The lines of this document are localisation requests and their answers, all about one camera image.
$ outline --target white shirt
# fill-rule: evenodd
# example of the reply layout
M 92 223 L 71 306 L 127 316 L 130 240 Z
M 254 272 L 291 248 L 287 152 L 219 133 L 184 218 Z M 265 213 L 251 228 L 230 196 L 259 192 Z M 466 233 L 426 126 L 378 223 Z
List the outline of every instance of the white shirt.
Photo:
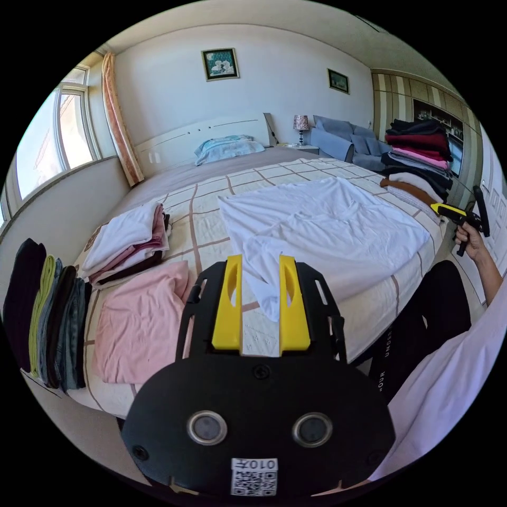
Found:
M 482 388 L 506 332 L 503 282 L 484 315 L 466 333 L 426 356 L 389 403 L 396 440 L 371 481 L 409 465 L 446 437 Z

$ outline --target curtain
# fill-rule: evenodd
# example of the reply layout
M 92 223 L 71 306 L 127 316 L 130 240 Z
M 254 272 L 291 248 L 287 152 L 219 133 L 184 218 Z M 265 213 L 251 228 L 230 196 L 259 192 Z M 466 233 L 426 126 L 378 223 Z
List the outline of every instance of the curtain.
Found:
M 139 166 L 134 147 L 130 142 L 127 128 L 121 117 L 118 96 L 116 95 L 115 56 L 108 52 L 102 63 L 102 94 L 106 110 L 107 123 L 116 153 L 127 176 L 130 186 L 134 186 L 144 179 Z

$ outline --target black pants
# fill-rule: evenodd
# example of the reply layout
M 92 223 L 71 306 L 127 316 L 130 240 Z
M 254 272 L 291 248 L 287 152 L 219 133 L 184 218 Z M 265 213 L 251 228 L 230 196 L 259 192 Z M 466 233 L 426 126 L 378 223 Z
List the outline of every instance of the black pants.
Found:
M 389 403 L 424 357 L 468 331 L 471 325 L 465 288 L 456 266 L 450 260 L 439 262 L 372 346 L 368 377 Z

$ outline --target picture frame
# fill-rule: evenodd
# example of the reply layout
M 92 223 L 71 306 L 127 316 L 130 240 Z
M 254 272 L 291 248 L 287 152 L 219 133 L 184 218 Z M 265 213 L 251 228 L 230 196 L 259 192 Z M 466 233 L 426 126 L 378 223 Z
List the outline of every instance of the picture frame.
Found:
M 349 79 L 347 76 L 336 72 L 335 70 L 327 70 L 327 78 L 329 80 L 329 87 L 333 90 L 342 91 L 347 95 L 350 95 Z
M 201 56 L 206 81 L 239 77 L 238 60 L 234 48 L 207 49 L 201 51 Z

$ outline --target nightstand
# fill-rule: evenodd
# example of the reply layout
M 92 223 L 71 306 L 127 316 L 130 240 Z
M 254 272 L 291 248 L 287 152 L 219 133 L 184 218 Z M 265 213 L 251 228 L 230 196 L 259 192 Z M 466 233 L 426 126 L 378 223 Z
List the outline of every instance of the nightstand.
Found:
M 290 146 L 290 145 L 286 145 L 284 143 L 281 143 L 281 144 L 279 144 L 279 146 L 284 146 L 286 148 L 300 149 L 301 151 L 313 153 L 314 155 L 318 155 L 318 146 L 312 146 L 310 144 L 304 144 L 304 145 L 296 144 L 296 145 Z

